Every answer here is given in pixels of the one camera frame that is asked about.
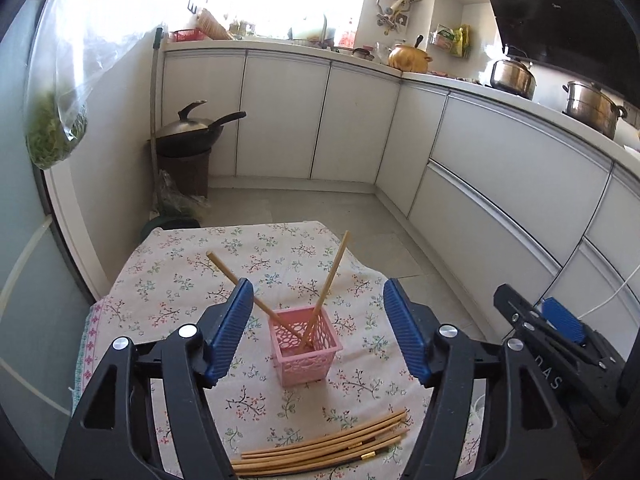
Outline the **black gold-banded chopstick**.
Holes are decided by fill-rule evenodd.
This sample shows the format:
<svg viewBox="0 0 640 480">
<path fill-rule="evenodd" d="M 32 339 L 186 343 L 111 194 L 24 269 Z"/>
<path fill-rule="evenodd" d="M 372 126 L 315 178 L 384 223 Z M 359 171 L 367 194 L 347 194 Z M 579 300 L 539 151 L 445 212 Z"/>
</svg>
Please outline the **black gold-banded chopstick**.
<svg viewBox="0 0 640 480">
<path fill-rule="evenodd" d="M 360 448 L 352 448 L 341 453 L 336 453 L 330 457 L 332 462 L 346 463 L 353 460 L 367 460 L 370 457 L 375 456 L 379 452 L 383 452 L 392 448 L 394 445 L 401 441 L 401 437 L 397 436 L 384 441 L 375 441 L 366 446 L 360 446 Z"/>
</svg>

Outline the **pink perforated utensil basket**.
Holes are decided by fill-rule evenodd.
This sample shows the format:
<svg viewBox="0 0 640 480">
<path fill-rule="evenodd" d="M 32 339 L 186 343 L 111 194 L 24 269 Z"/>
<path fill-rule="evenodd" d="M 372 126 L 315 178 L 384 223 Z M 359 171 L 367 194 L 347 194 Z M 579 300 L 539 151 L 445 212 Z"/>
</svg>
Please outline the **pink perforated utensil basket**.
<svg viewBox="0 0 640 480">
<path fill-rule="evenodd" d="M 269 335 L 274 369 L 283 388 L 323 380 L 337 353 L 343 350 L 325 310 L 320 311 L 305 342 L 273 320 L 269 320 Z"/>
</svg>

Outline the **white kitchen cabinets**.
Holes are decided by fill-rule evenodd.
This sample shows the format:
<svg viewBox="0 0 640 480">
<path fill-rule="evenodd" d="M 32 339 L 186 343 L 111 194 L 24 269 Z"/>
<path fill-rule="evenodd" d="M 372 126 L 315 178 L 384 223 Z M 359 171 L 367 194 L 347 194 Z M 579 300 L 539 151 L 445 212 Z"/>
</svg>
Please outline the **white kitchen cabinets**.
<svg viewBox="0 0 640 480">
<path fill-rule="evenodd" d="M 246 117 L 214 157 L 216 188 L 372 193 L 490 338 L 513 286 L 554 298 L 621 354 L 639 333 L 639 162 L 567 115 L 457 79 L 317 49 L 166 44 L 162 122 L 198 100 Z"/>
</svg>

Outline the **floral tablecloth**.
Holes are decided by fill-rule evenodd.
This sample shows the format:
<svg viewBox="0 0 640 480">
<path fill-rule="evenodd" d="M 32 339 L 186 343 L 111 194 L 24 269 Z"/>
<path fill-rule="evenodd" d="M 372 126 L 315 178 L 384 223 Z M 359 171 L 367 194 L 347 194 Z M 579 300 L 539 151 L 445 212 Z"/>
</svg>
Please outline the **floral tablecloth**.
<svg viewBox="0 0 640 480">
<path fill-rule="evenodd" d="M 167 337 L 220 304 L 233 284 L 211 263 L 213 252 L 252 282 L 270 309 L 316 304 L 340 241 L 317 221 L 153 230 L 130 255 L 110 292 L 86 319 L 75 388 L 86 388 L 108 345 Z M 229 373 L 207 391 L 231 457 L 334 434 L 390 412 L 408 410 L 402 440 L 378 457 L 321 471 L 325 479 L 396 479 L 411 454 L 431 393 L 413 378 L 383 308 L 384 275 L 345 252 L 324 310 L 340 338 L 328 376 L 285 389 L 274 369 L 268 316 L 255 308 Z"/>
</svg>

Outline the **steel steamer pot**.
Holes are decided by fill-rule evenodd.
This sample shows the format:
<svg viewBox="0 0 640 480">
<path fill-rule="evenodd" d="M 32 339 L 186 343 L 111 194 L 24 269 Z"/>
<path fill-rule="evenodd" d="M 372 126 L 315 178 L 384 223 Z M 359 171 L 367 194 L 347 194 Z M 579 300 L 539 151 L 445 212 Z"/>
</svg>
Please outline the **steel steamer pot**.
<svg viewBox="0 0 640 480">
<path fill-rule="evenodd" d="M 617 122 L 627 117 L 626 108 L 617 105 L 593 82 L 569 81 L 562 88 L 566 92 L 564 113 L 613 140 Z"/>
</svg>

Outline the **steel stock pot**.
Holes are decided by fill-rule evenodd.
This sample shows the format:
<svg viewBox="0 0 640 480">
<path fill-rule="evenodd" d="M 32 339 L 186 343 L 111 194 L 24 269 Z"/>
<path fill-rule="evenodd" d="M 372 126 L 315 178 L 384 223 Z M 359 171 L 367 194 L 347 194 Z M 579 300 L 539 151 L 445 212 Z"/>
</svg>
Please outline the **steel stock pot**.
<svg viewBox="0 0 640 480">
<path fill-rule="evenodd" d="M 489 81 L 491 88 L 528 100 L 533 99 L 536 89 L 535 76 L 527 66 L 508 58 L 494 63 Z"/>
</svg>

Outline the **black wok with lid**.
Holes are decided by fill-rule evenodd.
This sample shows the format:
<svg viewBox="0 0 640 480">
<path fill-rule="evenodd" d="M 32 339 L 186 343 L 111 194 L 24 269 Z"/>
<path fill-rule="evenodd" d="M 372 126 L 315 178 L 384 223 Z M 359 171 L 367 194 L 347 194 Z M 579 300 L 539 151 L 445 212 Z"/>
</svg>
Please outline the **black wok with lid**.
<svg viewBox="0 0 640 480">
<path fill-rule="evenodd" d="M 178 120 L 166 125 L 155 133 L 155 145 L 160 157 L 180 158 L 208 152 L 218 141 L 224 126 L 246 117 L 244 110 L 224 115 L 216 120 L 193 118 L 192 110 L 206 104 L 198 100 L 178 111 Z"/>
</svg>

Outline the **black range hood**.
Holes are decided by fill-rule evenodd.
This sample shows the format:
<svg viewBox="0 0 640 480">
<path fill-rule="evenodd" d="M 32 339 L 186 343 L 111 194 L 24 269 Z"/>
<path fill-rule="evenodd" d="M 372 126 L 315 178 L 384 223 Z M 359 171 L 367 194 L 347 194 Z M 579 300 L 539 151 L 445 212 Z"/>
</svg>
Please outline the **black range hood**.
<svg viewBox="0 0 640 480">
<path fill-rule="evenodd" d="M 639 0 L 489 0 L 508 51 L 639 105 Z"/>
</svg>

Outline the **golden cooking pot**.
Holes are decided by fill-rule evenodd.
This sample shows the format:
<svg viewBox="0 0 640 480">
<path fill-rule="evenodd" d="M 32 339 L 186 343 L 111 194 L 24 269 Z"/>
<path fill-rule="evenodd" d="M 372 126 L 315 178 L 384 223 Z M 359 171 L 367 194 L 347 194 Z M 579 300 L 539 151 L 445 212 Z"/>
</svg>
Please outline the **golden cooking pot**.
<svg viewBox="0 0 640 480">
<path fill-rule="evenodd" d="M 428 55 L 427 50 L 420 48 L 423 40 L 424 36 L 419 35 L 412 46 L 398 44 L 393 47 L 388 56 L 387 65 L 404 73 L 426 74 L 432 58 Z"/>
</svg>

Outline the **red basket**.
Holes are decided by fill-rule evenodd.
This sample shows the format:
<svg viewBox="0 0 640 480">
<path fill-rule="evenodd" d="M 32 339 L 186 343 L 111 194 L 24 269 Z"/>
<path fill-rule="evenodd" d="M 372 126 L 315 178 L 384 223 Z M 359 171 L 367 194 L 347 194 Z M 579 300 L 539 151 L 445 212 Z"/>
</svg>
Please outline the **red basket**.
<svg viewBox="0 0 640 480">
<path fill-rule="evenodd" d="M 204 32 L 197 28 L 179 29 L 170 33 L 172 42 L 202 41 L 206 38 Z"/>
</svg>

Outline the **woven bamboo basket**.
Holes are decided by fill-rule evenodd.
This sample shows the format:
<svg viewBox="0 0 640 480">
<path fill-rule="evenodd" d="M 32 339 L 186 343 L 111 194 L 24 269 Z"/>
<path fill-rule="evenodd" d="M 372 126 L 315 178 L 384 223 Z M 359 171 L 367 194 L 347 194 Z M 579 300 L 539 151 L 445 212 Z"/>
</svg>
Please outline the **woven bamboo basket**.
<svg viewBox="0 0 640 480">
<path fill-rule="evenodd" d="M 195 27 L 211 40 L 233 40 L 233 36 L 207 9 L 196 14 Z"/>
</svg>

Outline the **bag of green vegetables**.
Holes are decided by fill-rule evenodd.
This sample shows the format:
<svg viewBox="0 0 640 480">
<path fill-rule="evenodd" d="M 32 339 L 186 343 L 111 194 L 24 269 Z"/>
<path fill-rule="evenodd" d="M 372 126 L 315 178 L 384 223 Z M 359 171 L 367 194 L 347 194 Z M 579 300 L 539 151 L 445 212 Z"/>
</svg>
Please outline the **bag of green vegetables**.
<svg viewBox="0 0 640 480">
<path fill-rule="evenodd" d="M 100 79 L 155 25 L 151 0 L 46 0 L 25 90 L 25 140 L 42 170 L 70 156 L 88 129 Z"/>
</svg>

